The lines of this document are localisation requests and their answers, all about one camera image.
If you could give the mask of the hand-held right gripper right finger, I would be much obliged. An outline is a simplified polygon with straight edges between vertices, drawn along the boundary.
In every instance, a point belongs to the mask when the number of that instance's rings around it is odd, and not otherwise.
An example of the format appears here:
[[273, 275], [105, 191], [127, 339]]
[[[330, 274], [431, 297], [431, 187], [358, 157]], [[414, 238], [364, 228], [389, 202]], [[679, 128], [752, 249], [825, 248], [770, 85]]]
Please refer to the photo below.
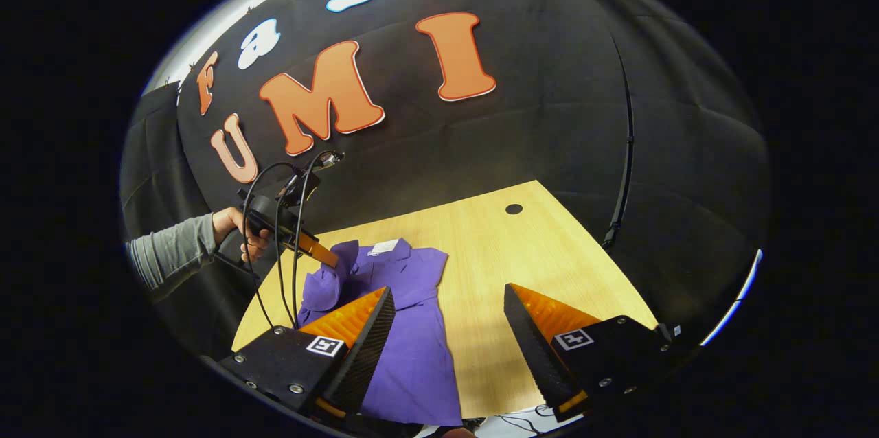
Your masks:
[[677, 348], [629, 316], [600, 320], [506, 284], [503, 313], [558, 422], [621, 409], [677, 369]]

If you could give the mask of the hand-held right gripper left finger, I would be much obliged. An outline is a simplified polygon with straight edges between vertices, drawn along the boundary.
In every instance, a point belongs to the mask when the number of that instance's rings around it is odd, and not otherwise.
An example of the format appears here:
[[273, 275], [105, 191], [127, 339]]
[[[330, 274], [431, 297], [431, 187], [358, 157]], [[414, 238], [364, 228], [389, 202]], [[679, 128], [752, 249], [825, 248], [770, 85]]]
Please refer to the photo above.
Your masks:
[[302, 328], [265, 331], [218, 371], [285, 412], [342, 424], [361, 409], [395, 315], [391, 288], [376, 289]]

